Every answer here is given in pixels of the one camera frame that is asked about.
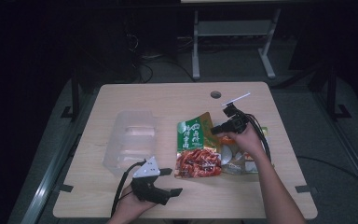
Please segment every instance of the snack package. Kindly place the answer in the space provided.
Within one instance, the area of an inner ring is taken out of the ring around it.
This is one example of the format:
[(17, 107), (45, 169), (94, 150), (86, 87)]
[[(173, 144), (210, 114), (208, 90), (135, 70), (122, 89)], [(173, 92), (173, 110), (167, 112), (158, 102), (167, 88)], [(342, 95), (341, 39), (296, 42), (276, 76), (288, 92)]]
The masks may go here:
[(206, 177), (221, 174), (219, 139), (211, 134), (211, 115), (179, 122), (177, 125), (177, 178)]
[[(268, 136), (267, 127), (261, 128), (264, 136)], [(237, 144), (227, 137), (220, 138), (220, 142), (223, 144), (223, 147), (229, 148), (229, 153), (222, 153), (222, 158), (227, 154), (231, 157), (226, 159), (227, 162), (222, 162), (222, 172), (232, 174), (232, 175), (245, 175), (251, 173), (257, 173), (257, 167), (255, 166), (254, 159), (249, 155), (249, 153), (241, 153), (238, 149)]]

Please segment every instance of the plastic box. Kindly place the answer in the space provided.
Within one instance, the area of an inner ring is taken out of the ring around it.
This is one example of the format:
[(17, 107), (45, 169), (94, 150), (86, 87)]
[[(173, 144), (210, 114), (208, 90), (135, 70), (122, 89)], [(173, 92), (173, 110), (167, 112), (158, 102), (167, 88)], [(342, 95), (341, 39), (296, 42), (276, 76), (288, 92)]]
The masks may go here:
[(157, 120), (153, 118), (151, 111), (118, 113), (103, 157), (103, 165), (114, 175), (123, 175), (136, 162), (152, 157), (156, 146), (156, 125)]

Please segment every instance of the background table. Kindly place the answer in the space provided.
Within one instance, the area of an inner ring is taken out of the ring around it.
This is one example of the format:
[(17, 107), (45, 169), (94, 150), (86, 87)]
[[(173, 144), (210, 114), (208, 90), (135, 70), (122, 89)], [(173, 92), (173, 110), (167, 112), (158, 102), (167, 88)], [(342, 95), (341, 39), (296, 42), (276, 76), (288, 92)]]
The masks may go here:
[[(210, 93), (220, 91), (214, 99)], [(244, 95), (235, 103), (243, 112), (254, 114), (268, 127), (268, 141), (275, 169), (305, 218), (317, 216), (308, 192), (297, 193), (306, 182), (283, 127), (279, 112), (265, 83), (186, 83), (102, 86), (80, 140), (64, 185), (54, 207), (56, 217), (110, 217), (121, 176), (103, 167), (103, 156), (116, 115), (123, 110), (148, 109), (157, 118), (156, 158), (160, 168), (173, 168), (176, 160), (176, 125), (209, 111), (214, 123), (227, 120), (222, 103)], [(167, 205), (147, 211), (144, 218), (263, 218), (263, 201), (257, 175), (228, 175), (176, 179), (160, 177), (159, 188), (183, 188)]]

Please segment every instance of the white triangular bracket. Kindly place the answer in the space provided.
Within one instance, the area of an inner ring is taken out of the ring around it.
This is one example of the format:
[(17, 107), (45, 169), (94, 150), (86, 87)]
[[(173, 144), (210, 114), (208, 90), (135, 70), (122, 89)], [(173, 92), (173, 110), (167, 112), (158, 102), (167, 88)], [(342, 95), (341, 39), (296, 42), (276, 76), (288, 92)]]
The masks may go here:
[(158, 168), (156, 158), (152, 157), (146, 163), (141, 166), (134, 174), (133, 178), (146, 177), (146, 176), (155, 176), (159, 175), (161, 171)]

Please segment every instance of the white stick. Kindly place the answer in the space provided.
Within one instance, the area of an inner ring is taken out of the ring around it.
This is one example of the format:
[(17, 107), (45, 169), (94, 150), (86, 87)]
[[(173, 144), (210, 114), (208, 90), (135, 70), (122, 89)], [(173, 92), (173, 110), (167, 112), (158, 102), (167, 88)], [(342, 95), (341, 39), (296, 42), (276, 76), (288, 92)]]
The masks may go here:
[(228, 102), (222, 104), (222, 106), (231, 104), (231, 103), (233, 103), (233, 102), (235, 102), (235, 101), (238, 101), (238, 100), (242, 99), (243, 97), (246, 97), (246, 96), (248, 96), (248, 95), (250, 95), (250, 94), (251, 94), (251, 93), (248, 91), (248, 93), (246, 93), (246, 94), (244, 94), (244, 95), (242, 95), (242, 96), (240, 96), (240, 97), (238, 97), (238, 98), (236, 98), (236, 99), (234, 99), (234, 100), (230, 100), (230, 101), (228, 101)]

